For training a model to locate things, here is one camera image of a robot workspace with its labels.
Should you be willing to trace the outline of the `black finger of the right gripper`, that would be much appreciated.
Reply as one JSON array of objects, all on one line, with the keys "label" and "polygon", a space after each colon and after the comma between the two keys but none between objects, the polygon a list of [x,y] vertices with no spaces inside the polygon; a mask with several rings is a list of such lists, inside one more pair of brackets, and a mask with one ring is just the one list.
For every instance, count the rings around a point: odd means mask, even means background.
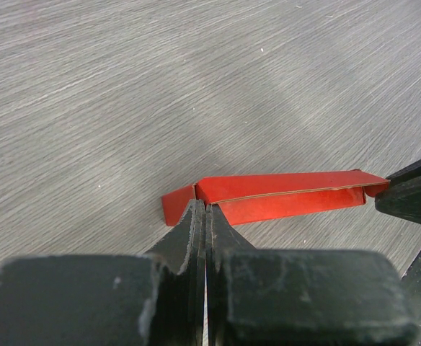
[{"label": "black finger of the right gripper", "polygon": [[389,188],[375,197],[376,210],[421,224],[421,159],[388,176]]}]

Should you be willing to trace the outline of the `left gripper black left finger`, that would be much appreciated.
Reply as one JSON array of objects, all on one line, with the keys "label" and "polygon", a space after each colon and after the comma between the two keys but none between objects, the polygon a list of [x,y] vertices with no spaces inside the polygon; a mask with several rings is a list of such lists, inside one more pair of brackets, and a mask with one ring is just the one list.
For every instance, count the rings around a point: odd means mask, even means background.
[{"label": "left gripper black left finger", "polygon": [[0,345],[200,345],[205,206],[137,255],[43,255],[0,264]]}]

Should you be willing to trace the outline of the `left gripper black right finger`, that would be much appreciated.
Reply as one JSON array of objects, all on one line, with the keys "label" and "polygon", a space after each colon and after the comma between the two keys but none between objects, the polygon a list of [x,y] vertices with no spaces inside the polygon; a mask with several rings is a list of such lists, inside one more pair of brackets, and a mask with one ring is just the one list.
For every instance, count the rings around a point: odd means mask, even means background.
[{"label": "left gripper black right finger", "polygon": [[206,209],[211,345],[408,345],[418,333],[378,252],[258,249]]}]

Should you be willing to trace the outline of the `red paper box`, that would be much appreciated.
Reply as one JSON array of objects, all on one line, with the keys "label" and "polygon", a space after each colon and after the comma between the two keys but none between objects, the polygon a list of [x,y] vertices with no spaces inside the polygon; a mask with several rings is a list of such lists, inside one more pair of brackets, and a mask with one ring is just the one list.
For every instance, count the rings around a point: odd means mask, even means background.
[{"label": "red paper box", "polygon": [[390,181],[359,169],[204,177],[161,197],[165,223],[179,222],[190,200],[218,205],[231,225],[351,208]]}]

